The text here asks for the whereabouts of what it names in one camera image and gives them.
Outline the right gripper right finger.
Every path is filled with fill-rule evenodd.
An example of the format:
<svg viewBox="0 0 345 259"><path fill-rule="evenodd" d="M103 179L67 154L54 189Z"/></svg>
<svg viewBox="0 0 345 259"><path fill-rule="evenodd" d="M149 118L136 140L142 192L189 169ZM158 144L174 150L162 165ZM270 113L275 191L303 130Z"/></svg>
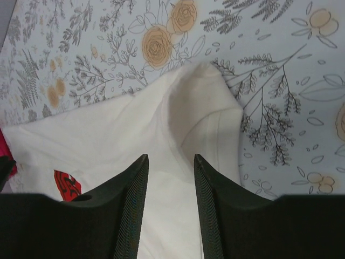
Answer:
<svg viewBox="0 0 345 259"><path fill-rule="evenodd" d="M344 258L344 196L258 196L200 154L194 178L205 258Z"/></svg>

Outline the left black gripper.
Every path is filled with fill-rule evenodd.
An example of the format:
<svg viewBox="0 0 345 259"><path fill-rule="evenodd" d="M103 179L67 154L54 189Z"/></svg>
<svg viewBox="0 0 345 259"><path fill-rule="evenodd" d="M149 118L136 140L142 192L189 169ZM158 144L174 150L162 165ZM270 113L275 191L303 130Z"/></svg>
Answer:
<svg viewBox="0 0 345 259"><path fill-rule="evenodd" d="M10 160L8 156L0 158L0 190L3 190L15 165L15 160Z"/></svg>

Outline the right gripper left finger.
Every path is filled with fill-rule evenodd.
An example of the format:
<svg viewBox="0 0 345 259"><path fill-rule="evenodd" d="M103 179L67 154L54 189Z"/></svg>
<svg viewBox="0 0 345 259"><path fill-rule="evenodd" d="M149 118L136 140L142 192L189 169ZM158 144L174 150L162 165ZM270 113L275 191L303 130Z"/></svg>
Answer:
<svg viewBox="0 0 345 259"><path fill-rule="evenodd" d="M1 258L136 258L149 159L71 201L1 194Z"/></svg>

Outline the white t shirt red print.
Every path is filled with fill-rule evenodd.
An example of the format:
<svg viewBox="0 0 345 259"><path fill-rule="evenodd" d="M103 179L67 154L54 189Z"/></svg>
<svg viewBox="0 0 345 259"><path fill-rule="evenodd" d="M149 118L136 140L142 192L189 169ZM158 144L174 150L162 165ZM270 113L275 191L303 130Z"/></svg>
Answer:
<svg viewBox="0 0 345 259"><path fill-rule="evenodd" d="M194 156L240 183L243 110L210 63L189 64L144 90L2 129L18 174L11 185L61 200L53 172L87 192L149 158L139 258L203 258Z"/></svg>

